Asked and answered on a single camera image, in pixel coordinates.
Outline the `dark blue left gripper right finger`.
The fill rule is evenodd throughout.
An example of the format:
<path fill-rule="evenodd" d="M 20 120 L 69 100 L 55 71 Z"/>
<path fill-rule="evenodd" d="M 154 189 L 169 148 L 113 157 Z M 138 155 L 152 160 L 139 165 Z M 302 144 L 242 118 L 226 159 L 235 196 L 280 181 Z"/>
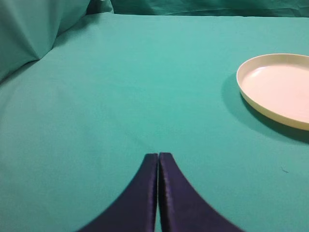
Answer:
<path fill-rule="evenodd" d="M 160 153 L 158 205 L 163 232 L 240 232 L 191 186 L 171 153 Z"/>

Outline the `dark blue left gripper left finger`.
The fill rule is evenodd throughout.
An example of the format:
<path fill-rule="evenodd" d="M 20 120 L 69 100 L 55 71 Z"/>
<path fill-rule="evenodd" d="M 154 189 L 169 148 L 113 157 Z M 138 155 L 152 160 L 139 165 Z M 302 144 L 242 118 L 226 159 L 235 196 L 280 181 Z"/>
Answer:
<path fill-rule="evenodd" d="M 158 154 L 146 154 L 125 190 L 80 232 L 153 232 L 157 209 Z"/>

